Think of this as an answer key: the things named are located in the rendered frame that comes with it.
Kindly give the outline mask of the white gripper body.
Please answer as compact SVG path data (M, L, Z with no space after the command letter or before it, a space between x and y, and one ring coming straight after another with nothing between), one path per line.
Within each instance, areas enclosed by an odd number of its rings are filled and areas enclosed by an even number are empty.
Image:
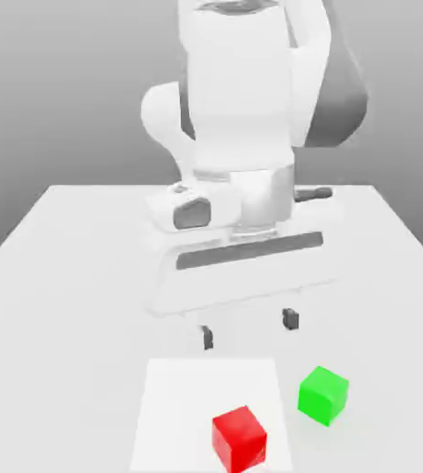
M156 317L321 285L340 275L340 249L321 231L175 245L157 260L146 308Z

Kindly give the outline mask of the small green cube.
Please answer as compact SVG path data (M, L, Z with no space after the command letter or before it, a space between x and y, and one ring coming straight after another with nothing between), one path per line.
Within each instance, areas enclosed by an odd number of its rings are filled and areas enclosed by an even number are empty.
M330 427L344 410L349 390L349 380L317 366L300 383L297 409L319 424Z

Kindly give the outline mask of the small red cube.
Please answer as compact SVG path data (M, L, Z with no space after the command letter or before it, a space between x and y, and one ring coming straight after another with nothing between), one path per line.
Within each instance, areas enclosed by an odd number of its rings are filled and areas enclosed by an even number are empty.
M211 421L211 445L227 473L243 471L266 459L268 435L248 406Z

